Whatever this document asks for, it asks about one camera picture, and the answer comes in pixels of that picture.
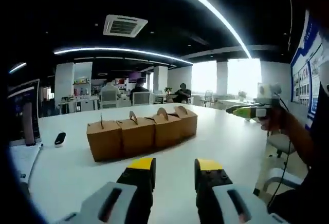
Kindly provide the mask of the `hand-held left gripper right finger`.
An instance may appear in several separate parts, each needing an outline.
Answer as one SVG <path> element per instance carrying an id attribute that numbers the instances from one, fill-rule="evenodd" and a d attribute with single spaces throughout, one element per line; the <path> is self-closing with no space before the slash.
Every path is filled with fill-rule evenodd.
<path id="1" fill-rule="evenodd" d="M 234 184 L 223 167 L 195 159 L 196 207 L 201 223 L 282 223 L 248 188 Z"/>

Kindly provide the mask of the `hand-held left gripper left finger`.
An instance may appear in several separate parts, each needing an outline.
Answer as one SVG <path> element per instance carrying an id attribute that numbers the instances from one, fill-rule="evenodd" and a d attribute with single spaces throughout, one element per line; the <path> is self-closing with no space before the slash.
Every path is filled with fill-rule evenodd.
<path id="1" fill-rule="evenodd" d="M 134 160 L 116 182 L 108 182 L 59 223 L 147 223 L 153 205 L 156 159 Z"/>

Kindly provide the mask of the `person's right hand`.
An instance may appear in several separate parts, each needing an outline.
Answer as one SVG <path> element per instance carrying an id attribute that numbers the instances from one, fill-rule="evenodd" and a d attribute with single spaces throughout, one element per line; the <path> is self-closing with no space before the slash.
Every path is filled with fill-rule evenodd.
<path id="1" fill-rule="evenodd" d="M 260 117 L 261 129 L 272 132 L 283 129 L 285 126 L 287 111 L 282 107 L 273 107 L 265 117 Z"/>

